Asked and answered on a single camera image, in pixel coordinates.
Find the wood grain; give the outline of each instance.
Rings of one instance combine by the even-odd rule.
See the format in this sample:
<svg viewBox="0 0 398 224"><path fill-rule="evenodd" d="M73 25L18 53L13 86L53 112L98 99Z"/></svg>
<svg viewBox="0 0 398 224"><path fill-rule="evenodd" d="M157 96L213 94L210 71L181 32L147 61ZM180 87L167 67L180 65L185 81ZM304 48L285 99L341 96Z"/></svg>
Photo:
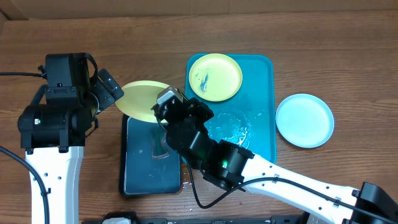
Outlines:
<svg viewBox="0 0 398 224"><path fill-rule="evenodd" d="M0 11L0 34L2 31L2 26L4 24L5 21L7 21L8 19L4 16L4 14Z"/></svg>
<svg viewBox="0 0 398 224"><path fill-rule="evenodd" d="M397 10L398 0L0 0L10 20Z"/></svg>
<svg viewBox="0 0 398 224"><path fill-rule="evenodd" d="M229 16L124 17L7 21L0 71L34 72L46 54L90 52L120 85L150 79L184 88L198 52L262 54L274 64L275 106L294 93L319 96L335 132L302 150L277 138L277 164L338 185L368 181L398 201L398 13L309 12ZM1 77L0 143L20 156L17 119L39 78ZM87 140L80 176L80 219L135 210L140 217L268 217L301 211L277 200L235 192L211 209L197 207L189 184L176 195L122 198L118 192L122 113L111 107ZM0 155L0 223L30 223L28 172ZM186 167L183 180L188 182ZM222 191L195 173L209 203Z"/></svg>

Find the wooden table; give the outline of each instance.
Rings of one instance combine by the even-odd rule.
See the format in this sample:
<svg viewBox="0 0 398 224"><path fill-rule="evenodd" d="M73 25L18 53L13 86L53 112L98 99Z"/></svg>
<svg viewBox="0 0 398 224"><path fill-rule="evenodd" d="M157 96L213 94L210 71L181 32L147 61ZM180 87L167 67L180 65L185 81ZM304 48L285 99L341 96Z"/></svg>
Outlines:
<svg viewBox="0 0 398 224"><path fill-rule="evenodd" d="M35 72L46 54L90 52L120 85L157 80L184 88L187 60L198 52L262 54L274 64L275 107L294 93L319 96L335 132L302 150L277 138L277 164L338 185L381 186L398 201L398 12L310 12L230 16L9 21L0 36L0 71ZM24 157L17 119L44 83L0 77L0 144ZM118 192L122 113L99 115L80 174L80 220L134 210L142 218L269 217L301 211L235 192L198 208L189 184L179 194L126 199ZM30 223L28 172L0 155L0 222ZM222 191L195 173L203 203Z"/></svg>

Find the dark blue tray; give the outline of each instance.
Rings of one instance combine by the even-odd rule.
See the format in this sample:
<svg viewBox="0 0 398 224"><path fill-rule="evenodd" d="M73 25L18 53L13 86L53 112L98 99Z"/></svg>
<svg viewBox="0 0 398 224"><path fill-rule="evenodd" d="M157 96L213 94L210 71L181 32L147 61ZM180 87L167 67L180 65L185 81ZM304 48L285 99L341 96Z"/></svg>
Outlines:
<svg viewBox="0 0 398 224"><path fill-rule="evenodd" d="M123 115L119 191L124 196L180 190L180 155L162 142L164 132L157 123Z"/></svg>
<svg viewBox="0 0 398 224"><path fill-rule="evenodd" d="M242 145L275 163L277 157L275 126L274 69L263 55L227 54L241 67L242 85L232 98L222 102L206 101L189 85L193 63L206 54L196 54L187 63L185 95L196 97L213 110L215 116L205 123L210 138Z"/></svg>

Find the light blue plate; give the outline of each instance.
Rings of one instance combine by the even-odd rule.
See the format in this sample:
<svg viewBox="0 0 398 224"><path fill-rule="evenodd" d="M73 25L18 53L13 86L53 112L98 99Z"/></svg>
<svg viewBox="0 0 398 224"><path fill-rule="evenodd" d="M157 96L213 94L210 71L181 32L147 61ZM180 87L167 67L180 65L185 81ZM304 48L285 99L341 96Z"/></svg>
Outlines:
<svg viewBox="0 0 398 224"><path fill-rule="evenodd" d="M239 144L275 163L275 94L271 61L263 55L227 54L241 67L243 82L230 99L212 102L198 97L188 80L191 66L204 55L196 54L187 63L185 95L203 101L213 110L215 116L205 123L210 138Z"/></svg>
<svg viewBox="0 0 398 224"><path fill-rule="evenodd" d="M335 128L328 105L316 96L303 93L289 96L280 103L276 123L287 141L304 148L326 143Z"/></svg>

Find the yellow-green plate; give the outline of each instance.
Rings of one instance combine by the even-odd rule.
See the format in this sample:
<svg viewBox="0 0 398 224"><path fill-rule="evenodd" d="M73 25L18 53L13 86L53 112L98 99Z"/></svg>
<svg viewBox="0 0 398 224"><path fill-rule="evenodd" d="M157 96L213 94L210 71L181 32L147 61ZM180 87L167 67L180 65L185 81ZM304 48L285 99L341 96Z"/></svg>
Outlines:
<svg viewBox="0 0 398 224"><path fill-rule="evenodd" d="M189 71L192 90L208 101L231 98L238 92L242 80L242 70L238 63L223 54L208 54L199 58Z"/></svg>
<svg viewBox="0 0 398 224"><path fill-rule="evenodd" d="M156 123L154 112L150 109L156 104L157 95L168 86L147 80L128 83L122 87L124 96L116 102L116 106L134 119Z"/></svg>

